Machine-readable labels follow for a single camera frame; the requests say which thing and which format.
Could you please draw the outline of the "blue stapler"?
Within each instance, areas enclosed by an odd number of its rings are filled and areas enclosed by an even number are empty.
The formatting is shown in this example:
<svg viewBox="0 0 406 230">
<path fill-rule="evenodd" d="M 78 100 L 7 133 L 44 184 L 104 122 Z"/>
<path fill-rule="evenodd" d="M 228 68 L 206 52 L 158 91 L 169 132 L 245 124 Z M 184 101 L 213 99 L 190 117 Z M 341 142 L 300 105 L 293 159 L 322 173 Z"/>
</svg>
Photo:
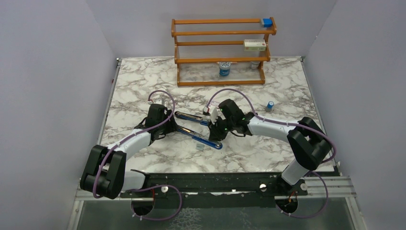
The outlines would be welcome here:
<svg viewBox="0 0 406 230">
<path fill-rule="evenodd" d="M 174 112 L 174 115 L 176 116 L 177 119 L 182 119 L 182 120 L 187 120 L 190 122 L 197 123 L 201 126 L 207 127 L 209 123 L 211 122 L 210 119 L 208 118 L 203 118 L 201 116 L 197 115 L 192 115 L 180 111 Z M 210 141 L 209 136 L 206 133 L 201 133 L 202 129 L 199 128 L 196 130 L 190 129 L 189 127 L 185 127 L 183 125 L 178 125 L 178 132 L 185 134 L 189 137 L 191 137 L 193 140 L 196 140 L 199 142 L 199 144 L 203 144 L 205 147 L 211 147 L 216 150 L 220 150 L 223 147 L 223 144 L 219 141 Z"/>
</svg>

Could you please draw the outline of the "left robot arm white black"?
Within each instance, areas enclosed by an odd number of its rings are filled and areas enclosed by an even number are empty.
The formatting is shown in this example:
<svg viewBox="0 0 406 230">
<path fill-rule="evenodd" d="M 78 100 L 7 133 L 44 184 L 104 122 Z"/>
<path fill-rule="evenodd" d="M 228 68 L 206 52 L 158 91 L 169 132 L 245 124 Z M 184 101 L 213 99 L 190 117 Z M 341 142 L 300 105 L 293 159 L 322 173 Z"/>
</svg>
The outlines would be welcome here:
<svg viewBox="0 0 406 230">
<path fill-rule="evenodd" d="M 174 111 L 153 103 L 147 116 L 123 139 L 108 145 L 95 145 L 90 150 L 79 187 L 95 198 L 115 199 L 122 191 L 133 190 L 143 197 L 150 192 L 147 175 L 138 170 L 126 171 L 126 162 L 154 141 L 175 132 Z"/>
</svg>

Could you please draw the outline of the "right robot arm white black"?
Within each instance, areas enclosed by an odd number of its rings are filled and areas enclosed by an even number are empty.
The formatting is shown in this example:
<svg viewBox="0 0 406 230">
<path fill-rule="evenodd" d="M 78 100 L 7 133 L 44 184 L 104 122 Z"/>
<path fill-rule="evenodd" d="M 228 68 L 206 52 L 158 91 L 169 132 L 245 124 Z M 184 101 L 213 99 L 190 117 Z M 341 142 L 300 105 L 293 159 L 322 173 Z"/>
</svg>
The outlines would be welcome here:
<svg viewBox="0 0 406 230">
<path fill-rule="evenodd" d="M 231 99 L 218 106 L 206 106 L 204 115 L 210 116 L 210 136 L 213 141 L 222 141 L 233 131 L 242 136 L 264 136 L 289 143 L 294 160 L 283 170 L 276 182 L 277 191 L 288 195 L 295 184 L 309 171 L 318 168 L 332 149 L 319 126 L 309 117 L 298 122 L 283 122 L 261 118 L 255 112 L 244 113 Z"/>
</svg>

